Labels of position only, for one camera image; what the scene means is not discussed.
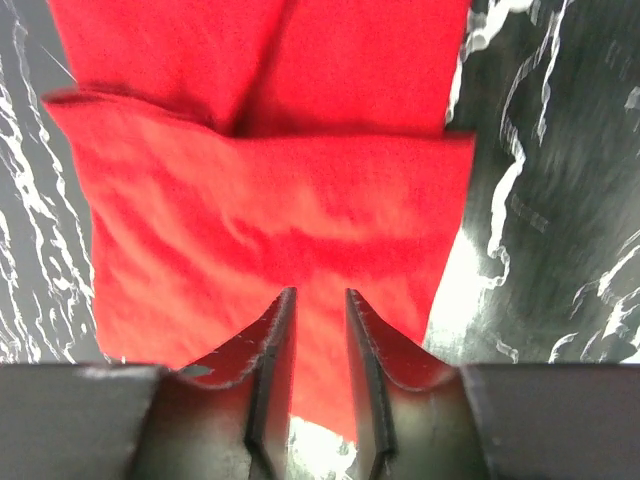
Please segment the red t shirt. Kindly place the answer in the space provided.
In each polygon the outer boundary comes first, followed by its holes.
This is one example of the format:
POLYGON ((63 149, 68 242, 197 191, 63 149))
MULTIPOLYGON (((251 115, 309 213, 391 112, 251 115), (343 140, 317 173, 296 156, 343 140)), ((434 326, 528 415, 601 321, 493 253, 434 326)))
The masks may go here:
POLYGON ((297 291, 291 411, 355 436, 344 292, 419 341, 473 138, 444 131, 465 1, 54 1, 43 99, 92 220, 97 341, 180 367, 297 291))

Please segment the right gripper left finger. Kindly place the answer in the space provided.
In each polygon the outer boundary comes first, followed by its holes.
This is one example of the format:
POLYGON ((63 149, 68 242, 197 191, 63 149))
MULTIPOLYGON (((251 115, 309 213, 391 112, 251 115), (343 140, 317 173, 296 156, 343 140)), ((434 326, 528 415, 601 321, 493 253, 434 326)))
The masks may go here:
POLYGON ((282 479, 296 292, 191 365, 6 364, 5 479, 282 479))

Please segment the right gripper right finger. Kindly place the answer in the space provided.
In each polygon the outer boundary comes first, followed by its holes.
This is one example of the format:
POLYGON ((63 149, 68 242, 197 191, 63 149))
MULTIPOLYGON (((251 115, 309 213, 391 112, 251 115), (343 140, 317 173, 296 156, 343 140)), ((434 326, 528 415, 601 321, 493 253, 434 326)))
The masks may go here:
POLYGON ((635 479, 639 370, 451 366, 346 293, 364 479, 635 479))

